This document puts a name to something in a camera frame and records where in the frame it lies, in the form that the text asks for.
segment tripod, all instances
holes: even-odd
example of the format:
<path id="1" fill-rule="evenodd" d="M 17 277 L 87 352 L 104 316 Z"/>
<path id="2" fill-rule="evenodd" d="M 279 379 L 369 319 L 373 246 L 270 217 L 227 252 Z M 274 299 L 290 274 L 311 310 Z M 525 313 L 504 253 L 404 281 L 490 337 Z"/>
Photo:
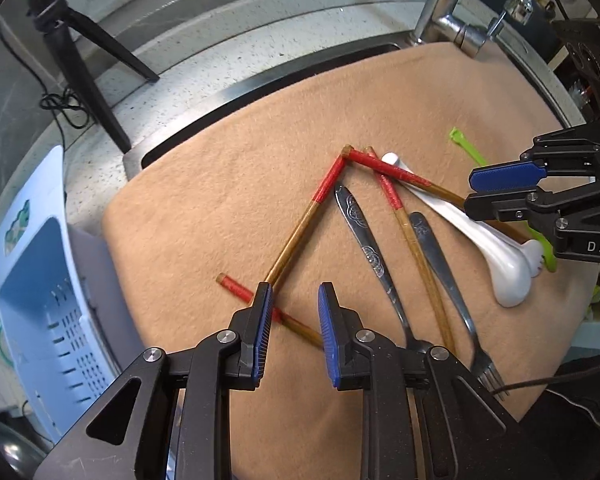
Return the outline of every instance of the tripod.
<path id="1" fill-rule="evenodd" d="M 97 23 L 69 7 L 66 0 L 29 0 L 29 12 L 33 15 L 36 30 L 42 32 L 46 47 L 64 74 L 67 84 L 80 96 L 90 113 L 102 125 L 120 151 L 128 152 L 131 149 L 131 141 L 80 57 L 69 33 L 69 27 L 147 80 L 158 81 L 159 76 Z"/>

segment blue plastic basket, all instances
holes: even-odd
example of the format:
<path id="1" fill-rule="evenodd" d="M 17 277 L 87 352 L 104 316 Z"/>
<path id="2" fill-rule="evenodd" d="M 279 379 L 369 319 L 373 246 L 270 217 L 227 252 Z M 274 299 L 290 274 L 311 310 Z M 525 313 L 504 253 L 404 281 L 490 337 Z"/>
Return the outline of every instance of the blue plastic basket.
<path id="1" fill-rule="evenodd" d="M 0 319 L 27 399 L 57 442 L 119 373 L 74 263 L 60 147 L 0 226 Z"/>

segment tripod leg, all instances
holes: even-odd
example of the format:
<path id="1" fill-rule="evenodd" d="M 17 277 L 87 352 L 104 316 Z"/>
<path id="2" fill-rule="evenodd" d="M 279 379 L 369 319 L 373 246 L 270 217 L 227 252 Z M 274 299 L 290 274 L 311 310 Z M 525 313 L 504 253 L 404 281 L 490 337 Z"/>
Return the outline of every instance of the tripod leg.
<path id="1" fill-rule="evenodd" d="M 69 7 L 64 20 L 69 27 L 80 32 L 85 38 L 109 52 L 113 57 L 120 60 L 130 69 L 135 70 L 149 81 L 158 81 L 158 79 L 160 79 L 160 76 L 158 76 L 157 73 L 129 52 L 118 40 L 100 27 L 100 25 L 95 23 L 91 18 L 88 18 L 84 14 Z"/>
<path id="2" fill-rule="evenodd" d="M 69 86 L 80 96 L 120 151 L 128 152 L 131 149 L 131 141 L 87 70 L 69 34 L 67 24 L 59 22 L 51 32 L 44 35 L 44 40 Z"/>

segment red chopstick tip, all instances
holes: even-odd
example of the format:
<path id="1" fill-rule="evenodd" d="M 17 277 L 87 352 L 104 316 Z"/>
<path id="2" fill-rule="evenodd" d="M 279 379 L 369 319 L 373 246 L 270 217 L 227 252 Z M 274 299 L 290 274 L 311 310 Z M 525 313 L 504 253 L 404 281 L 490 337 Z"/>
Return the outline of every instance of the red chopstick tip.
<path id="1" fill-rule="evenodd" d="M 236 282 L 231 276 L 227 276 L 224 272 L 218 274 L 216 282 L 244 303 L 249 303 L 253 299 L 253 292 Z"/>
<path id="2" fill-rule="evenodd" d="M 374 150 L 371 146 L 367 146 L 365 151 L 367 155 L 378 159 L 378 154 L 376 153 L 376 150 Z M 394 183 L 391 182 L 391 180 L 389 180 L 389 177 L 383 175 L 382 173 L 379 173 L 378 171 L 374 171 L 374 175 L 376 176 L 376 179 L 378 180 L 378 183 L 380 184 L 380 187 L 382 188 L 382 191 L 384 192 L 384 195 L 386 196 L 389 205 L 394 210 L 402 209 L 404 207 L 404 204 L 402 203 L 402 199 L 400 198 L 400 195 L 398 195 L 398 192 L 395 189 Z"/>
<path id="3" fill-rule="evenodd" d="M 282 323 L 282 316 L 281 316 L 281 311 L 278 307 L 274 307 L 273 308 L 273 312 L 271 313 L 271 320 L 274 323 Z"/>
<path id="4" fill-rule="evenodd" d="M 391 164 L 387 164 L 378 158 L 373 158 L 366 153 L 359 152 L 358 150 L 354 150 L 351 148 L 349 150 L 349 155 L 346 155 L 349 160 L 353 160 L 358 164 L 362 164 L 368 168 L 371 168 L 374 171 L 379 171 L 382 174 L 392 176 L 393 178 L 397 178 L 398 180 L 407 182 L 408 184 L 415 184 L 416 186 L 431 186 L 431 183 L 426 178 L 422 178 L 421 176 L 417 176 L 416 174 L 410 173 L 409 171 L 404 171 L 401 168 L 396 168 Z"/>
<path id="5" fill-rule="evenodd" d="M 331 166 L 331 169 L 320 183 L 320 186 L 318 186 L 318 189 L 312 198 L 314 202 L 322 203 L 324 199 L 327 198 L 331 188 L 333 187 L 333 184 L 335 184 L 345 166 L 346 163 L 344 158 L 342 158 L 342 156 L 338 156 Z"/>

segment fork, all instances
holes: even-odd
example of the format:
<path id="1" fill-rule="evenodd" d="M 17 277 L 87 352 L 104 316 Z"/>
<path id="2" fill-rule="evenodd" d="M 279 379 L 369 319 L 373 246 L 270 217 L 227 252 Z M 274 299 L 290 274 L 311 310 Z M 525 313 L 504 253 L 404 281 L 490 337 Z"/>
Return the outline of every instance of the fork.
<path id="1" fill-rule="evenodd" d="M 446 293 L 449 295 L 452 303 L 456 306 L 460 317 L 462 317 L 462 321 L 464 321 L 466 329 L 469 331 L 471 342 L 474 345 L 474 358 L 469 367 L 470 372 L 489 392 L 504 386 L 504 381 L 502 380 L 496 365 L 493 363 L 493 359 L 491 359 L 489 354 L 487 354 L 480 345 L 480 339 L 478 338 L 474 320 L 462 298 L 456 279 L 451 272 L 451 268 L 440 248 L 436 235 L 433 234 L 429 222 L 427 222 L 424 215 L 419 212 L 411 213 L 409 215 L 409 220 L 431 269 L 435 272 L 442 286 L 445 287 Z M 500 400 L 504 399 L 503 393 L 509 395 L 509 392 L 506 390 L 499 393 L 498 398 Z"/>

